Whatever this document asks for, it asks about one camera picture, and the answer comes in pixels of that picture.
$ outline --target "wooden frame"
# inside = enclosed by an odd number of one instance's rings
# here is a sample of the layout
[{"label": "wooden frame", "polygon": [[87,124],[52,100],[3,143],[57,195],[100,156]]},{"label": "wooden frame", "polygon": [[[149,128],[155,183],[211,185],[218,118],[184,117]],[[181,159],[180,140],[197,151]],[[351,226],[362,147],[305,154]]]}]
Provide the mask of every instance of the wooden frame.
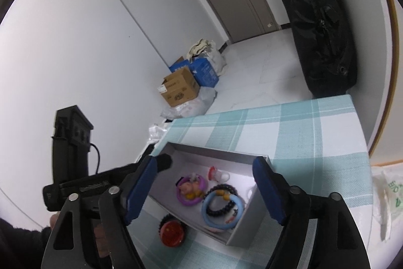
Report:
[{"label": "wooden frame", "polygon": [[[399,69],[398,66],[399,66],[399,51],[400,51],[399,48],[400,48],[400,46],[399,46],[399,30],[398,30],[396,7],[394,5],[394,0],[386,0],[386,1],[388,3],[390,26],[391,26],[391,30],[392,30],[392,69],[391,69],[391,73],[390,73],[389,91],[388,91],[388,96],[386,98],[385,109],[384,109],[382,119],[379,124],[378,131],[375,135],[374,141],[369,150],[370,157],[372,156],[372,154],[375,151],[375,148],[382,136],[382,132],[386,126],[386,122],[389,117],[390,109],[391,109],[392,103],[393,103],[394,92],[396,90],[397,74],[398,74],[398,69]],[[394,162],[388,162],[386,164],[380,164],[380,165],[388,165],[388,164],[394,164]]]},{"label": "wooden frame", "polygon": [[399,164],[399,163],[403,163],[403,160],[397,160],[397,161],[385,162],[385,163],[377,163],[377,164],[372,164],[371,166],[387,166],[387,165]]}]

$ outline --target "plastic bag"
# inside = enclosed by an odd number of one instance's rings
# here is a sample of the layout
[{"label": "plastic bag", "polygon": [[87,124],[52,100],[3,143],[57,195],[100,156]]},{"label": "plastic bag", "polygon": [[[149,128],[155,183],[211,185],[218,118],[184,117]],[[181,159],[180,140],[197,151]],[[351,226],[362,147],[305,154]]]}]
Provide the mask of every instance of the plastic bag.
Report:
[{"label": "plastic bag", "polygon": [[372,168],[374,187],[373,217],[386,228],[384,239],[391,235],[392,222],[403,215],[403,172]]},{"label": "plastic bag", "polygon": [[161,116],[168,120],[174,120],[204,115],[213,104],[216,94],[217,92],[214,88],[200,87],[199,95],[194,100],[187,101],[174,108],[165,108]]},{"label": "plastic bag", "polygon": [[202,51],[198,57],[205,57],[210,62],[217,76],[222,76],[224,74],[224,67],[226,65],[226,61],[224,56],[220,54],[217,50],[216,43],[214,41],[210,41],[210,48]]},{"label": "plastic bag", "polygon": [[148,137],[148,141],[150,143],[157,143],[166,133],[166,128],[159,125],[152,125],[150,126],[150,128],[148,128],[148,132],[150,134],[150,136]]}]

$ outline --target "teal checkered fabric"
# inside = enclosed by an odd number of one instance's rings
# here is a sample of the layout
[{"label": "teal checkered fabric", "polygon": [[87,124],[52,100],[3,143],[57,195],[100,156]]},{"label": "teal checkered fabric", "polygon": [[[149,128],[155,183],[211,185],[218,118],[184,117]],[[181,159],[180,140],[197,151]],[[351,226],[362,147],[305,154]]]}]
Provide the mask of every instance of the teal checkered fabric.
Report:
[{"label": "teal checkered fabric", "polygon": [[[153,154],[167,142],[268,155],[290,185],[320,196],[337,191],[349,208],[372,214],[368,153],[350,96],[177,119]],[[247,250],[217,245],[193,230],[181,247],[170,249],[158,237],[160,219],[143,210],[129,227],[146,268],[264,268],[281,232],[267,214]],[[309,260],[314,232],[311,222],[300,268]]]}]

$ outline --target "tiled floor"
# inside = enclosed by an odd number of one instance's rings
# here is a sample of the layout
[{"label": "tiled floor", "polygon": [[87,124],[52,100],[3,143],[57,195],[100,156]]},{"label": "tiled floor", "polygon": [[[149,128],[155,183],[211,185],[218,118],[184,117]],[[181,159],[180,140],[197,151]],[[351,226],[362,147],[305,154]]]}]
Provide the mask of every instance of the tiled floor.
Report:
[{"label": "tiled floor", "polygon": [[207,114],[312,98],[302,75],[291,29],[228,46],[227,66]]}]

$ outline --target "open box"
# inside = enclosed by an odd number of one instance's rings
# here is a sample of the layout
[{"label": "open box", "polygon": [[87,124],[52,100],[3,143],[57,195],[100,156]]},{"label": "open box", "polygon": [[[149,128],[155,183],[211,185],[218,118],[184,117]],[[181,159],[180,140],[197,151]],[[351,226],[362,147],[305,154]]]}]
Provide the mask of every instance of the open box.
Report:
[{"label": "open box", "polygon": [[[172,157],[172,167],[162,171],[155,179],[149,196],[170,214],[183,221],[188,226],[210,236],[227,245],[247,248],[253,238],[267,210],[260,192],[257,189],[252,174],[252,162],[258,155],[220,151],[210,148],[189,146],[184,144],[167,143],[161,151]],[[245,204],[245,210],[236,227],[220,233],[213,233],[206,227],[201,216],[202,202],[195,206],[185,206],[177,199],[176,182],[195,172],[203,176],[208,182],[208,191],[217,182],[208,181],[208,171],[211,166],[218,170],[229,172],[230,179],[226,184],[236,188],[238,196]],[[227,202],[216,197],[211,203],[211,209],[218,210]],[[210,218],[215,223],[223,223],[221,218]]]}]

